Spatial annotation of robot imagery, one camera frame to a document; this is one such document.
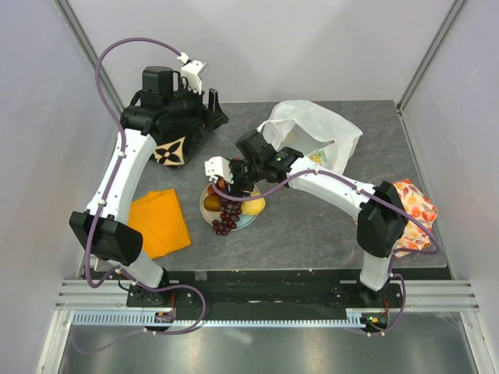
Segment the dark red fake grapes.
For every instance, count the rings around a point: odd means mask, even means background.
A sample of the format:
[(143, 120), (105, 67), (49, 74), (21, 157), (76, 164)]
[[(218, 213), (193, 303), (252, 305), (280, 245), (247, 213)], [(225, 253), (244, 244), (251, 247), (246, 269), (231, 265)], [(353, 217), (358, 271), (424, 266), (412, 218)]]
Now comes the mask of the dark red fake grapes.
[(242, 215), (241, 203), (227, 199), (220, 199), (219, 218), (212, 221), (212, 227), (216, 235), (226, 236), (230, 231), (237, 228)]

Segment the yellow fake lemon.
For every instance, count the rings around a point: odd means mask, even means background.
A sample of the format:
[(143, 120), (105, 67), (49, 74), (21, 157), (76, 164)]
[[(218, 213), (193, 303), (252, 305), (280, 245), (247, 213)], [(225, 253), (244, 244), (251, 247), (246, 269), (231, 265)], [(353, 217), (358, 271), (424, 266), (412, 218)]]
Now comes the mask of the yellow fake lemon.
[(243, 214), (248, 216), (257, 216), (265, 209), (265, 207), (265, 198), (252, 199), (242, 202), (241, 211)]

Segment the brown fake kiwi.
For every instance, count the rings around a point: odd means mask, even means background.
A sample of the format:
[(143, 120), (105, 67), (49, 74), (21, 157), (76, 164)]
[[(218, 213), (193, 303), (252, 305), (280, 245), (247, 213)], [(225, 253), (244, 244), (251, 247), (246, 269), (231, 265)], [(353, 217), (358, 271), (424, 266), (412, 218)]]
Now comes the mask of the brown fake kiwi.
[(222, 208), (221, 197), (219, 195), (208, 195), (203, 200), (203, 208), (210, 212), (219, 212)]

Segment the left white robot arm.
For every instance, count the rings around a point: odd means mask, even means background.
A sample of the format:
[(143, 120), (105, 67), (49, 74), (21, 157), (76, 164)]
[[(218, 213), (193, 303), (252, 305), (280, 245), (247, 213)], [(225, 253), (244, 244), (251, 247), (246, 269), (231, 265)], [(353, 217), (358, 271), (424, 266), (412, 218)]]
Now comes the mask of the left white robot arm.
[(72, 212), (69, 226), (85, 250), (123, 269), (144, 287), (154, 306), (170, 300), (168, 273), (143, 250), (143, 236), (128, 225), (133, 195), (149, 160), (167, 168), (184, 166), (210, 134), (228, 123), (215, 89), (203, 91), (200, 61), (179, 71), (148, 66), (142, 88), (120, 115), (121, 126), (103, 180), (83, 212)]

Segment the red fake cherry bunch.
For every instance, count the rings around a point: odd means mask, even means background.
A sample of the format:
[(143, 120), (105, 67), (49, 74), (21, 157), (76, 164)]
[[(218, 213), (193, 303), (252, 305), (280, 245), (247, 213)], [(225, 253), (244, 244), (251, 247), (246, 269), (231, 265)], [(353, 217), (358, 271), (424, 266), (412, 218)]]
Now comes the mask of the red fake cherry bunch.
[(209, 196), (217, 195), (219, 192), (225, 191), (225, 180), (220, 177), (215, 182), (211, 182), (207, 187), (207, 193)]

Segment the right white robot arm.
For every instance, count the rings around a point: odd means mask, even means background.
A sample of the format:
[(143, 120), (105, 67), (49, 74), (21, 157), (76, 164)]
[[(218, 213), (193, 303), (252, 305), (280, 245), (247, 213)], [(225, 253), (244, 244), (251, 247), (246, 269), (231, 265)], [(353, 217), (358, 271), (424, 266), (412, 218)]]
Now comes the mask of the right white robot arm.
[(236, 146), (242, 158), (224, 161), (225, 191), (248, 196), (256, 183), (266, 181), (307, 192), (347, 213), (356, 222), (356, 241), (363, 250), (357, 297), (369, 307), (381, 302), (395, 244), (408, 223), (396, 188), (346, 178), (287, 146), (276, 150), (257, 130), (241, 136)]

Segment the white plastic bag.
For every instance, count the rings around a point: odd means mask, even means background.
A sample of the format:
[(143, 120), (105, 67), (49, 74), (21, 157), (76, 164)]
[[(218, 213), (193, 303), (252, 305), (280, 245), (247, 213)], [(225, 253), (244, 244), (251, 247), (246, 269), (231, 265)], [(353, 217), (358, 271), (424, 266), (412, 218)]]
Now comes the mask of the white plastic bag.
[(311, 101), (282, 101), (257, 127), (276, 150), (290, 147), (314, 163), (342, 174), (363, 134), (341, 115)]

